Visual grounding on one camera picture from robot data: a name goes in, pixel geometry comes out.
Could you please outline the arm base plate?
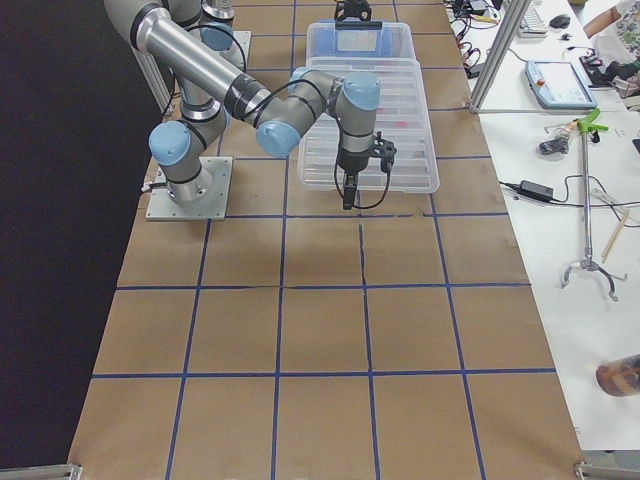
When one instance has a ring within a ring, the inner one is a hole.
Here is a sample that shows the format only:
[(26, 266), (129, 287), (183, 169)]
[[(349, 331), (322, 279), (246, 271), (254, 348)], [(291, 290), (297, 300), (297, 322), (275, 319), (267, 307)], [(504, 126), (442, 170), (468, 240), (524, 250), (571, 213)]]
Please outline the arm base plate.
[(248, 66), (252, 33), (248, 30), (234, 31), (233, 37), (229, 34), (223, 34), (223, 36), (228, 40), (228, 47), (219, 51), (219, 55), (245, 72)]
[(232, 157), (201, 156), (201, 171), (184, 184), (169, 182), (160, 167), (150, 193), (146, 219), (150, 221), (223, 221), (232, 178)]

